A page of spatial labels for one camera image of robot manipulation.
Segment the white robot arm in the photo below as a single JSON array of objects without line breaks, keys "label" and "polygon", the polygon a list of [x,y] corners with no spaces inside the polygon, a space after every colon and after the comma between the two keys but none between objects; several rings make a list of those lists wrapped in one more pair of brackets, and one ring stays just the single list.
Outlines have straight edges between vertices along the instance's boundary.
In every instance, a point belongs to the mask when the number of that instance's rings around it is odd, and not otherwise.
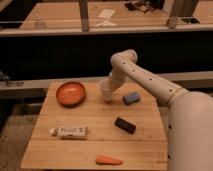
[{"label": "white robot arm", "polygon": [[132,49],[114,54],[110,62],[112,71],[99,83],[105,101],[130,77],[169,108],[168,171],[213,171],[213,97],[139,67]]}]

